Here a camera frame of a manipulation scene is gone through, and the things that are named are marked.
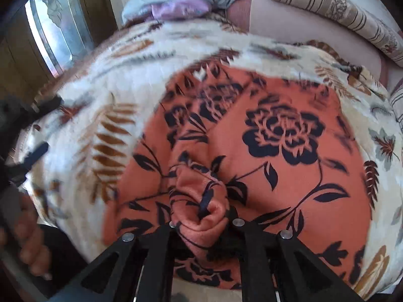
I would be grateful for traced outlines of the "left hand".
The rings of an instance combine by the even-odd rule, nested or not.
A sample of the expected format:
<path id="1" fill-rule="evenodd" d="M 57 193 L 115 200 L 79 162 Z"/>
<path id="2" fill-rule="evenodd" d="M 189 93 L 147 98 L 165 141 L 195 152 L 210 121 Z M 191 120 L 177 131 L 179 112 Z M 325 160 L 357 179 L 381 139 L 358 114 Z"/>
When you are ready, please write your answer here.
<path id="1" fill-rule="evenodd" d="M 12 231 L 21 248 L 19 258 L 32 275 L 50 281 L 53 279 L 49 272 L 51 252 L 44 244 L 44 231 L 38 224 L 36 208 L 29 195 L 19 194 L 21 214 Z"/>

